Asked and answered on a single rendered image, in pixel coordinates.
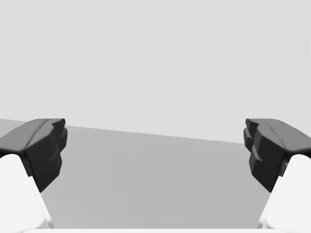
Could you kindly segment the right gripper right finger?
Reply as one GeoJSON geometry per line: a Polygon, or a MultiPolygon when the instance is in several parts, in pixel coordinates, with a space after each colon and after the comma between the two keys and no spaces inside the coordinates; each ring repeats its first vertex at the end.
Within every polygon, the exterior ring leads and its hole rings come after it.
{"type": "Polygon", "coordinates": [[[311,229],[311,137],[276,119],[246,119],[253,177],[270,196],[259,229],[311,229]]]}

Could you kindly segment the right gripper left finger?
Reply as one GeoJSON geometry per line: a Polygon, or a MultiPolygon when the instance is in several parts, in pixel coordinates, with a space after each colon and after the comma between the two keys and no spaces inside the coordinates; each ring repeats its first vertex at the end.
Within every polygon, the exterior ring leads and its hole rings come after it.
{"type": "Polygon", "coordinates": [[[0,229],[54,227],[41,193],[60,174],[65,124],[34,119],[0,137],[0,229]]]}

